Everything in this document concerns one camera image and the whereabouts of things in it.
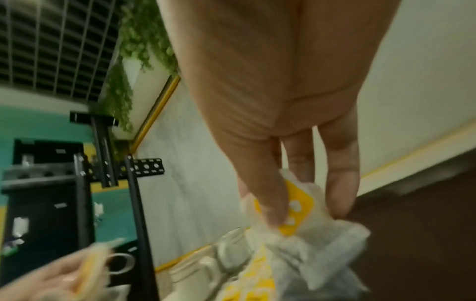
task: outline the green plant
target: green plant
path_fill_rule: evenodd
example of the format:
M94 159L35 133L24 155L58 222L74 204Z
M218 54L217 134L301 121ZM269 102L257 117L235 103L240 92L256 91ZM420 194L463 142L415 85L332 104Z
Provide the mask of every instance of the green plant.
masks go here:
M122 57L119 56L106 78L104 97L98 104L92 106L90 111L114 116L119 122L119 127L130 133L133 130L129 120L131 109L132 89L122 65Z
M170 74L176 75L177 58L156 0L131 0L122 7L122 12L119 53L125 58L136 58L142 67L151 69L151 51Z

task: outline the teal wall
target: teal wall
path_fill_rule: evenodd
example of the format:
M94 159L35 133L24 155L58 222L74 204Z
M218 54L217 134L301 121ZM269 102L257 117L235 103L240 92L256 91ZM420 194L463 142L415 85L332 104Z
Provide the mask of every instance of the teal wall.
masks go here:
M92 142L93 134L90 126L70 123L67 115L0 106L0 175L11 166L15 139ZM103 221L96 228L98 241L135 239L128 189L95 193L93 201L104 204ZM7 198L0 194L0 206L6 205Z

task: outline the ceiling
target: ceiling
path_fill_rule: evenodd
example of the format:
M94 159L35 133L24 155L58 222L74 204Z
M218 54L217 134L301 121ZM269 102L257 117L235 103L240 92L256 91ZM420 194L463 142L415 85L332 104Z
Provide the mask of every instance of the ceiling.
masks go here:
M0 0L0 84L97 101L123 0Z

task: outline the cup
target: cup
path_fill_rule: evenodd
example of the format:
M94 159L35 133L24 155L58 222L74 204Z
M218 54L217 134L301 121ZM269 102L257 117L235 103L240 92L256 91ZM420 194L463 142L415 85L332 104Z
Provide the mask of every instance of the cup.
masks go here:
M169 273L180 301L206 300L222 278L211 246L188 256L171 268Z
M218 260L226 271L233 271L250 257L250 249L243 228L236 228L223 235L216 243Z

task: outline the hand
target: hand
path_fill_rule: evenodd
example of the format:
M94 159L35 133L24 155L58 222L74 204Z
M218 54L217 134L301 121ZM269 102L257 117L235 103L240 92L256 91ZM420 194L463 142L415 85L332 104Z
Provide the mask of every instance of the hand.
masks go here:
M219 147L283 223L289 168L314 182L312 127L327 153L326 202L344 217L360 181L356 99L399 0L158 0L190 92Z
M74 288L79 283L77 271L87 255L87 250L53 261L4 286L0 289L0 300L29 301L48 289Z

